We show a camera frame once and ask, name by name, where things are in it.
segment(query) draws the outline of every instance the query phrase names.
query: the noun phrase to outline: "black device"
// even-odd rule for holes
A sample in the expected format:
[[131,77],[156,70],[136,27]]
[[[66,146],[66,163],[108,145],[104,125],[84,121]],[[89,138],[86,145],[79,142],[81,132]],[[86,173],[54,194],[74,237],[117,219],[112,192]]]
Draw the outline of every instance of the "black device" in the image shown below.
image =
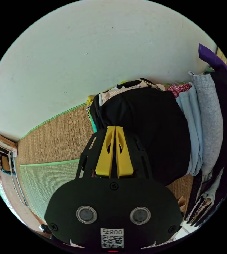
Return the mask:
[[76,178],[49,201],[45,221],[51,232],[66,244],[106,251],[166,242],[179,230],[182,214],[175,196],[152,178],[151,170],[157,169],[150,168],[134,134],[118,126],[94,133]]

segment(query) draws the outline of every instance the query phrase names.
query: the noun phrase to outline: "pile of clothes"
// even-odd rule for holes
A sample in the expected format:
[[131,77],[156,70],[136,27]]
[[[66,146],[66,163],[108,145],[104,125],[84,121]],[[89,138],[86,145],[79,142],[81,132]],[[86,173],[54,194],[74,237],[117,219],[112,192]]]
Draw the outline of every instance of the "pile of clothes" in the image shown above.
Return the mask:
[[138,136],[156,181],[194,177],[185,220],[195,226],[227,196],[227,65],[201,44],[199,57],[211,69],[189,72],[191,82],[123,81],[86,108],[94,132],[116,125]]

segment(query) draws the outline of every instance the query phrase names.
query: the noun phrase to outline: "purple fabric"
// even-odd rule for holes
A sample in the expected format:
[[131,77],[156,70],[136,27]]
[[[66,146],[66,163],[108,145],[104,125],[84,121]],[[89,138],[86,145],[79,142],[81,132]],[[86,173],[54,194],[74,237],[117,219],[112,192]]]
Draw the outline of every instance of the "purple fabric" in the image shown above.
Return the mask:
[[215,71],[221,66],[224,67],[227,71],[227,65],[216,56],[210,49],[206,48],[204,45],[199,43],[199,58],[206,63],[208,63]]

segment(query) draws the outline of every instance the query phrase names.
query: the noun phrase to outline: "red fabric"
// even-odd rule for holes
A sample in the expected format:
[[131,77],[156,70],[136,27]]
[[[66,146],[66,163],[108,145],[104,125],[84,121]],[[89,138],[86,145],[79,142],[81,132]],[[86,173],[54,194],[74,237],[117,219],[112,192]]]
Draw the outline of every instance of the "red fabric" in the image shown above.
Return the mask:
[[191,88],[190,84],[183,84],[183,85],[170,85],[167,91],[171,91],[176,99],[179,97],[179,93],[186,92]]

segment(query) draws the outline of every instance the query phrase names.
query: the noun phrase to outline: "tatami mat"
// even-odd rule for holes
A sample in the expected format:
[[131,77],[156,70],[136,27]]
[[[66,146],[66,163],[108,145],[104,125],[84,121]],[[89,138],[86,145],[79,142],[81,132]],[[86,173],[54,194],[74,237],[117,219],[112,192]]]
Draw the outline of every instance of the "tatami mat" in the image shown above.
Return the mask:
[[31,211],[42,220],[54,192],[63,184],[75,179],[78,161],[77,159],[20,165],[21,187],[24,189],[28,205]]

